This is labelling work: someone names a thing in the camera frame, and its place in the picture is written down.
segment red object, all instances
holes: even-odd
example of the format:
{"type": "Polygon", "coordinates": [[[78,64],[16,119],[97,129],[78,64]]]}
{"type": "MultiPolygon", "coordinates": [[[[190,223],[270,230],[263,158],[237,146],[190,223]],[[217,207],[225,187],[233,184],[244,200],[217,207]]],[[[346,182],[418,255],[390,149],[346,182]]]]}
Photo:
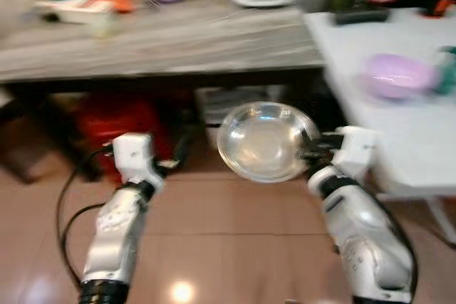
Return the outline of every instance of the red object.
{"type": "MultiPolygon", "coordinates": [[[[81,103],[76,118],[93,149],[101,148],[124,133],[148,132],[153,136],[155,154],[161,159],[172,158],[167,130],[160,123],[152,103],[141,95],[89,95],[81,103]]],[[[121,185],[113,157],[99,155],[98,161],[105,173],[121,185]]]]}

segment white table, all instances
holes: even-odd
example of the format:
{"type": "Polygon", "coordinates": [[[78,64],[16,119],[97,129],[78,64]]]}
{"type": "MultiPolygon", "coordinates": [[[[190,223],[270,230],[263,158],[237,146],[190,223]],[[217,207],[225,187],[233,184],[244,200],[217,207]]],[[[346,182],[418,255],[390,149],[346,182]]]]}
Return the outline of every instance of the white table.
{"type": "Polygon", "coordinates": [[[439,196],[456,196],[456,95],[393,103],[370,96],[360,82],[369,56],[397,53],[431,64],[442,46],[456,46],[456,14],[426,19],[394,10],[387,23],[334,26],[328,13],[306,14],[326,62],[325,78],[354,125],[377,130],[378,170],[386,197],[425,199],[448,238],[456,231],[439,196]]]}

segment tiled floor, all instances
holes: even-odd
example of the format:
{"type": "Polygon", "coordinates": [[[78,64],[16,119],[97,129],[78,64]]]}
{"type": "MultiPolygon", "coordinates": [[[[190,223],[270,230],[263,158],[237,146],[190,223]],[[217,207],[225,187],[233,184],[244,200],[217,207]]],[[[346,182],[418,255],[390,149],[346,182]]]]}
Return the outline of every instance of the tiled floor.
{"type": "MultiPolygon", "coordinates": [[[[167,180],[150,208],[129,303],[176,303],[176,286],[192,295],[189,303],[198,304],[350,303],[318,200],[304,182],[254,184],[232,174],[215,152],[203,151],[193,155],[186,172],[167,180]]],[[[33,172],[42,178],[29,187],[0,174],[0,303],[77,303],[53,235],[56,197],[69,170],[51,153],[33,172]]],[[[108,182],[78,180],[66,217],[107,199],[112,190],[108,182]]],[[[454,303],[456,253],[406,221],[419,216],[430,222],[425,208],[396,204],[393,210],[418,250],[421,278],[415,302],[454,303]]],[[[95,212],[81,217],[70,237],[79,272],[94,218],[95,212]]]]}

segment white container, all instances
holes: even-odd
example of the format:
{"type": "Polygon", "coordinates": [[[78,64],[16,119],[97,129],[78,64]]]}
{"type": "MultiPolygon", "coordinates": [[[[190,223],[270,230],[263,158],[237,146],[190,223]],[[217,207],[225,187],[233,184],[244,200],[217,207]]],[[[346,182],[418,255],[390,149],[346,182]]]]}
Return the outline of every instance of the white container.
{"type": "Polygon", "coordinates": [[[38,1],[36,5],[51,8],[66,23],[93,24],[114,13],[114,3],[107,0],[38,1]]]}
{"type": "Polygon", "coordinates": [[[224,118],[236,107],[254,101],[280,101],[283,85],[244,86],[231,90],[201,88],[196,91],[197,106],[206,124],[209,145],[217,149],[217,133],[224,118]]]}

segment bottle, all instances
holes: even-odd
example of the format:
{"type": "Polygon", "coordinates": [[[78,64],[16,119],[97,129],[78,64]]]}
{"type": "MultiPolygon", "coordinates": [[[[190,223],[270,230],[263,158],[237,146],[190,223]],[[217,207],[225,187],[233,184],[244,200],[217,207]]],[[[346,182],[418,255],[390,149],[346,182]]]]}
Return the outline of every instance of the bottle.
{"type": "Polygon", "coordinates": [[[456,85],[456,46],[448,46],[444,51],[451,54],[452,57],[440,69],[442,78],[435,92],[441,95],[448,95],[456,85]]]}

